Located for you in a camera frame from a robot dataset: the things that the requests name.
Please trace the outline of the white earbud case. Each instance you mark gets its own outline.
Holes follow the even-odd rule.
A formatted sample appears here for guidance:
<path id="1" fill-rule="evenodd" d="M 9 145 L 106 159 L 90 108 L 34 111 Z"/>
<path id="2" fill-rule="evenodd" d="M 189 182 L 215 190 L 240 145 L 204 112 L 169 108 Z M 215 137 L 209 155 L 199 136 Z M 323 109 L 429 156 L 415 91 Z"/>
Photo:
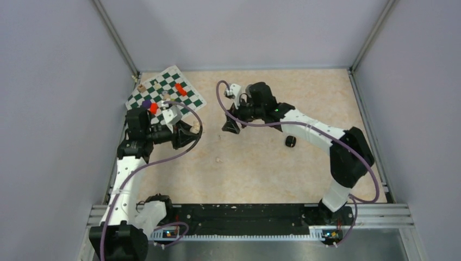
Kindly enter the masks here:
<path id="1" fill-rule="evenodd" d="M 202 125 L 198 121 L 194 121 L 192 127 L 190 128 L 190 132 L 194 134 L 198 134 L 202 129 Z"/>

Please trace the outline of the black earbud case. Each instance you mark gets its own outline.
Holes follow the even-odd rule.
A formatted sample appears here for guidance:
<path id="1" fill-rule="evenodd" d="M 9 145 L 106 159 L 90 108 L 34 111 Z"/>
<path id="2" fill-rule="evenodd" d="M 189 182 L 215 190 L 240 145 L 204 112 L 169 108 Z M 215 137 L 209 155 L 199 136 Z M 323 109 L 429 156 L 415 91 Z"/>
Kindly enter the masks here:
<path id="1" fill-rule="evenodd" d="M 285 146 L 293 148 L 296 146 L 297 139 L 295 136 L 289 135 L 285 138 Z"/>

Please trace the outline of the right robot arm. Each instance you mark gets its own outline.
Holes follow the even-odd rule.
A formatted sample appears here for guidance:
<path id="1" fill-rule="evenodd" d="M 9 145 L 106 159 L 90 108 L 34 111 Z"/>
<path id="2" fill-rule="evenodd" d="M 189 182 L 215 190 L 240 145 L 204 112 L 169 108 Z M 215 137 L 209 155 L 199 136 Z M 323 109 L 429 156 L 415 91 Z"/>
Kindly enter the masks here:
<path id="1" fill-rule="evenodd" d="M 233 101 L 225 110 L 223 131 L 238 134 L 241 128 L 257 127 L 255 121 L 261 120 L 260 127 L 272 127 L 288 137 L 304 139 L 329 156 L 332 181 L 318 209 L 322 222 L 335 224 L 357 182 L 367 173 L 373 174 L 375 159 L 362 130 L 330 126 L 289 103 L 278 102 L 264 82 L 243 88 L 221 80 L 216 86 L 221 85 L 225 86 L 224 96 Z"/>

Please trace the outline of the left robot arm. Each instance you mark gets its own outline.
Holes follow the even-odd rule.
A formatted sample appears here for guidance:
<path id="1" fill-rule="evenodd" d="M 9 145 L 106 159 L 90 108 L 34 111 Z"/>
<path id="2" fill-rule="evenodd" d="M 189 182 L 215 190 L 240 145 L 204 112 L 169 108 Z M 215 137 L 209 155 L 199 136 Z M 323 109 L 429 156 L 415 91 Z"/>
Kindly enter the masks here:
<path id="1" fill-rule="evenodd" d="M 203 123 L 194 127 L 182 120 L 179 107 L 168 102 L 162 111 L 165 124 L 153 125 L 152 113 L 142 107 L 126 114 L 124 140 L 117 148 L 116 175 L 108 207 L 89 240 L 100 260 L 145 260 L 150 243 L 166 248 L 179 242 L 189 225 L 174 218 L 167 195 L 149 198 L 138 210 L 137 195 L 145 169 L 177 159 L 191 151 L 201 138 Z"/>

